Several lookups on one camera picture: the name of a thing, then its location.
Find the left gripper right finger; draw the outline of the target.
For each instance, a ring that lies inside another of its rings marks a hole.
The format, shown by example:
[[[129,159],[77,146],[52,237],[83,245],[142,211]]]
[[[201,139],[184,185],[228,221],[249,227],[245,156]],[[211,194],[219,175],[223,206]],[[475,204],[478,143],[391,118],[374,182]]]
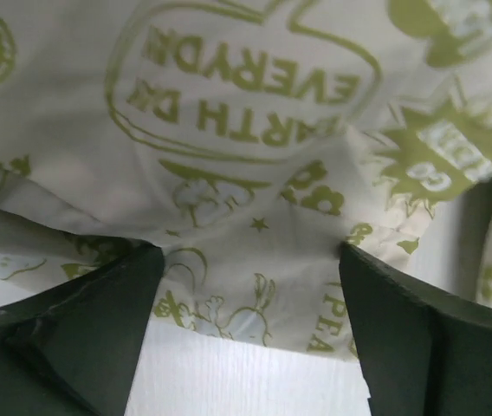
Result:
[[[351,244],[340,280],[373,415],[492,415],[492,309]]]

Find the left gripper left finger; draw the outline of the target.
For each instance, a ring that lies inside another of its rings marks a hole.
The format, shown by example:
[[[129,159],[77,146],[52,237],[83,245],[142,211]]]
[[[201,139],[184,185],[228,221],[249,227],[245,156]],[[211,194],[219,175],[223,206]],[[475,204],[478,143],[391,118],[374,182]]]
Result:
[[[0,307],[0,415],[122,415],[165,268],[142,245]]]

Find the cream green printed jacket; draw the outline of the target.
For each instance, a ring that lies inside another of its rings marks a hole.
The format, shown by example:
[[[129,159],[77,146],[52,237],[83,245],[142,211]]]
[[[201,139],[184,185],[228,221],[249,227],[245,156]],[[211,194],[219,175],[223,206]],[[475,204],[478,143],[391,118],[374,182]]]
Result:
[[[142,242],[153,313],[357,357],[342,241],[396,268],[492,177],[492,1],[0,1],[0,279]]]

